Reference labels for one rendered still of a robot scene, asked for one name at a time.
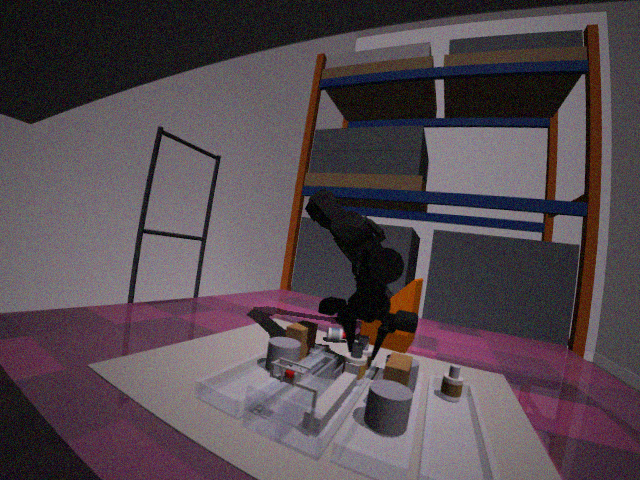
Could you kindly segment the small white jar with tan label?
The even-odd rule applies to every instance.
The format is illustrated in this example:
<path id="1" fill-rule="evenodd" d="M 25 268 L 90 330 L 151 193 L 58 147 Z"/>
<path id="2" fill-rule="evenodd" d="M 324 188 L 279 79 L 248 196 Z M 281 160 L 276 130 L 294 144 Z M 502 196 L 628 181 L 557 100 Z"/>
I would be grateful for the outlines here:
<path id="1" fill-rule="evenodd" d="M 449 373 L 444 373 L 440 395 L 448 401 L 460 401 L 464 381 L 464 378 L 459 376 L 460 368 L 459 365 L 451 364 Z"/>

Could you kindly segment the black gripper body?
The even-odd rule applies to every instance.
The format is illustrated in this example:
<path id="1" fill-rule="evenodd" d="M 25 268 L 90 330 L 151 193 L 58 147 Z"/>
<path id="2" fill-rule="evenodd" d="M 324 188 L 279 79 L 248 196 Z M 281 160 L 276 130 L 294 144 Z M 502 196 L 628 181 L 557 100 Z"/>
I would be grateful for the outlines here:
<path id="1" fill-rule="evenodd" d="M 376 282 L 374 279 L 358 276 L 358 282 L 356 284 L 357 291 L 359 290 L 360 283 L 368 282 L 368 288 L 377 289 L 377 285 L 381 283 Z M 338 298 L 326 298 L 319 303 L 319 313 L 333 316 L 338 312 L 337 318 L 343 320 L 351 320 L 348 315 L 348 304 L 346 300 Z M 396 313 L 389 313 L 386 317 L 376 317 L 375 320 L 381 320 L 382 327 L 395 330 L 401 330 L 409 333 L 416 333 L 418 325 L 418 315 L 413 312 L 404 311 L 398 309 Z"/>

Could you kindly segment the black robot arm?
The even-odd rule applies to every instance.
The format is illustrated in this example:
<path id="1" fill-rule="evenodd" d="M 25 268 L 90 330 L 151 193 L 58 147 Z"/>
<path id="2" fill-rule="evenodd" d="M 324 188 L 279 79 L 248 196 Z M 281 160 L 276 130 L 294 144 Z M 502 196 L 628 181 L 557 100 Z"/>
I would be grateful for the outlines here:
<path id="1" fill-rule="evenodd" d="M 321 227 L 329 229 L 338 247 L 351 261 L 355 281 L 358 282 L 358 276 L 361 276 L 381 283 L 377 289 L 368 288 L 368 282 L 360 283 L 359 290 L 348 299 L 349 317 L 364 323 L 386 317 L 394 294 L 382 284 L 392 283 L 402 275 L 402 256 L 391 248 L 383 248 L 381 242 L 386 237 L 378 224 L 356 211 L 343 209 L 331 190 L 320 189 L 308 201 L 307 213 Z"/>

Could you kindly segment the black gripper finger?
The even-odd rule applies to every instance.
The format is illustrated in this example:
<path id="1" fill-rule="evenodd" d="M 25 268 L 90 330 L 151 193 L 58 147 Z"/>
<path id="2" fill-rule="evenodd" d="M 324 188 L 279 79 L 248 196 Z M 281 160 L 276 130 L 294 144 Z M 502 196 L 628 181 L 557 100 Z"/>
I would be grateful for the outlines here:
<path id="1" fill-rule="evenodd" d="M 381 344 L 382 344 L 384 338 L 386 337 L 386 335 L 388 333 L 394 333 L 396 330 L 397 330 L 396 328 L 395 328 L 395 330 L 384 328 L 384 327 L 382 327 L 382 325 L 378 328 L 378 335 L 377 335 L 377 338 L 376 338 L 375 345 L 373 346 L 371 360 L 374 360 L 374 358 L 375 358 L 377 352 L 379 351 L 379 349 L 381 347 Z"/>
<path id="2" fill-rule="evenodd" d="M 356 319 L 351 319 L 348 321 L 336 318 L 336 321 L 340 322 L 345 330 L 348 351 L 351 352 L 352 343 L 355 341 Z"/>

